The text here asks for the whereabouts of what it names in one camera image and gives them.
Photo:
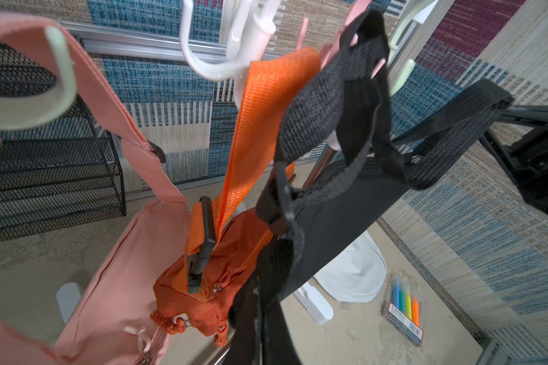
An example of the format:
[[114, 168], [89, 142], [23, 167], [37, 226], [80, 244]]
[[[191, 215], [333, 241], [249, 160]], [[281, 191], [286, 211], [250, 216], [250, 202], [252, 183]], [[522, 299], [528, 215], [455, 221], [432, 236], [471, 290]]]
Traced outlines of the black sling bag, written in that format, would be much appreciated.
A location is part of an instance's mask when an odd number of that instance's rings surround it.
[[230, 309], [226, 364], [297, 364], [282, 301], [404, 193], [435, 185], [512, 104], [483, 79], [393, 138], [383, 15], [368, 9], [286, 110], [256, 206], [274, 237]]

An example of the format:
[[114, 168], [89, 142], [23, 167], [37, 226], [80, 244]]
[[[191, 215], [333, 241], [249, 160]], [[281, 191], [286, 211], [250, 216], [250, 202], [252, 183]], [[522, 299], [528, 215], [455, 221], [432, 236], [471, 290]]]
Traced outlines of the cream white sling bag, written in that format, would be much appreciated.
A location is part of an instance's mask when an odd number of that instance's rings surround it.
[[368, 303], [383, 286], [387, 269], [377, 243], [364, 232], [317, 272], [314, 279], [336, 301]]

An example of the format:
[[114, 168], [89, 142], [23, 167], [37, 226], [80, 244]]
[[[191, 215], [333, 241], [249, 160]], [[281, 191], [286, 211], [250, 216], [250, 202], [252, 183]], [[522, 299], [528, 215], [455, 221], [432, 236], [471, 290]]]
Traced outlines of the orange sling bag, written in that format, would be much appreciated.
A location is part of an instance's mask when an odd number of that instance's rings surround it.
[[228, 312], [254, 272], [272, 232], [254, 209], [235, 215], [272, 162], [283, 116], [298, 92], [321, 70], [310, 47], [270, 61], [251, 62], [223, 182], [215, 198], [193, 206], [184, 257], [161, 274], [150, 318], [170, 335], [188, 327], [227, 344]]

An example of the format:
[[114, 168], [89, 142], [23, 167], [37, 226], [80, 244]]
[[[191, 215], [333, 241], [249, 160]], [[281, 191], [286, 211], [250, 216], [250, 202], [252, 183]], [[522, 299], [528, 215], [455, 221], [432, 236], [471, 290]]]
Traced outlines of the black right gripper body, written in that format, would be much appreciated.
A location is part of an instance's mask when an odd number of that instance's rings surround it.
[[496, 158], [525, 203], [548, 215], [548, 106], [511, 106], [499, 121], [531, 131], [505, 145], [489, 129], [480, 143]]

